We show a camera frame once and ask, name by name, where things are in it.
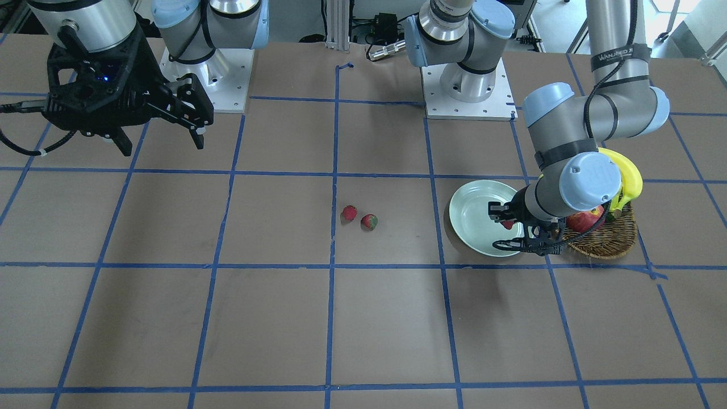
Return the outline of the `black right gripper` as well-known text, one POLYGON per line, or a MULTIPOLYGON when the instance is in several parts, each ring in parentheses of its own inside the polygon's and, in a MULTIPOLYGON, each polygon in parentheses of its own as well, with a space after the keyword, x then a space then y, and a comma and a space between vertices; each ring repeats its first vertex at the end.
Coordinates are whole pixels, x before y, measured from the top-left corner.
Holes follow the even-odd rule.
POLYGON ((49 91, 44 118, 66 131, 106 135, 124 156, 133 143, 120 127, 161 118, 183 126, 203 149, 205 126, 214 122, 213 104, 195 73, 169 81, 140 26, 114 47, 92 52, 80 31, 62 26, 60 43, 47 60, 49 91))

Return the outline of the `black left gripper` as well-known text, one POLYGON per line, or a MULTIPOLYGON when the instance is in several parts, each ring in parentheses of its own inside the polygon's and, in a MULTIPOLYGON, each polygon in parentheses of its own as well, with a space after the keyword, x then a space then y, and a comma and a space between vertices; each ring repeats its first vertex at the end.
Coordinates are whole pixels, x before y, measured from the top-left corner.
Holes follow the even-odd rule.
POLYGON ((565 248, 565 219, 536 218, 525 206, 524 190, 518 191, 509 202, 488 202, 488 216, 495 222, 517 221, 524 227, 523 236, 494 241, 492 246, 495 249, 516 253, 560 254, 565 248))

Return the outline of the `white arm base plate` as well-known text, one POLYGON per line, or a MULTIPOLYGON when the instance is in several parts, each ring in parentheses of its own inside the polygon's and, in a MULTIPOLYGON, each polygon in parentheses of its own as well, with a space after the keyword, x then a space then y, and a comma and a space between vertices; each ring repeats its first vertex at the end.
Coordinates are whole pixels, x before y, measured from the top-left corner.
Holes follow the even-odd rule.
POLYGON ((242 113, 248 97, 254 56, 252 49, 216 49, 205 62, 189 65, 171 62, 169 50, 165 49, 160 68, 171 81, 186 73, 195 73, 215 113, 242 113))
POLYGON ((519 116, 504 61, 483 75, 457 63, 421 67, 426 117, 446 120, 514 121, 519 116))

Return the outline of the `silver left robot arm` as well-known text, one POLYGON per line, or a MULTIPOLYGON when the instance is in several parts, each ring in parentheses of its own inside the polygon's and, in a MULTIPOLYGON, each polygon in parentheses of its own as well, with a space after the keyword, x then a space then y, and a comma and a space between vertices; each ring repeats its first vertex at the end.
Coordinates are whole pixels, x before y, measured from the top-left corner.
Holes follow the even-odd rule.
MULTIPOLYGON (((488 203, 491 223, 520 224, 524 232, 486 239, 487 249, 560 253, 568 216, 618 197, 621 174, 600 143, 654 132, 669 116, 668 97, 649 80, 642 3, 588 1, 586 10, 595 84, 582 97, 563 82, 525 97, 525 124, 542 176, 508 202, 488 203)), ((427 1, 403 22, 411 64, 443 66, 434 93, 457 108, 482 108, 499 90, 498 65, 514 29, 514 14, 497 1, 427 1)))

